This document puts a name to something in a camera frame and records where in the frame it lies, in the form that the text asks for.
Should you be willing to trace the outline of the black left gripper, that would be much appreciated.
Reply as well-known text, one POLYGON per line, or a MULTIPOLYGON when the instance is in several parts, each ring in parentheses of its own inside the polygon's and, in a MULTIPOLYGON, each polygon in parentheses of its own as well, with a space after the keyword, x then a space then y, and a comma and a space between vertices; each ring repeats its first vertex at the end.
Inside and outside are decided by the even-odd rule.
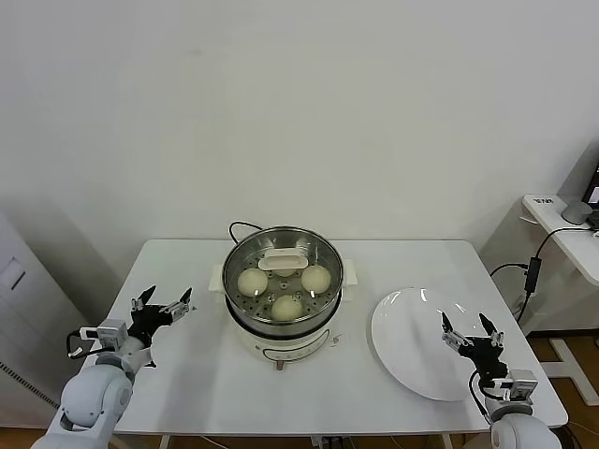
POLYGON ((190 305, 193 288, 189 287, 183 295, 167 306, 147 305, 153 296, 155 286, 144 290, 138 297, 131 299, 132 325, 127 329, 129 337, 138 339, 142 344, 151 344, 154 333, 161 326, 171 326, 173 321, 183 318, 194 309, 190 305))

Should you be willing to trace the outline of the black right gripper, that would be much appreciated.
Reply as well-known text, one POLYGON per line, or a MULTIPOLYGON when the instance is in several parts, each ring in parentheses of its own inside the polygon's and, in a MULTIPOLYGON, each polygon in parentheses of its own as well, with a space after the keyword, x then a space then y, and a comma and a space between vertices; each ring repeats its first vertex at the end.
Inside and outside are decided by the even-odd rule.
POLYGON ((470 359, 479 375, 481 384, 492 384, 494 379, 505 378, 507 365, 500 360, 504 351, 504 333, 482 312, 478 314, 487 337, 465 337, 456 331, 446 313, 442 316, 442 340, 460 356, 470 359))

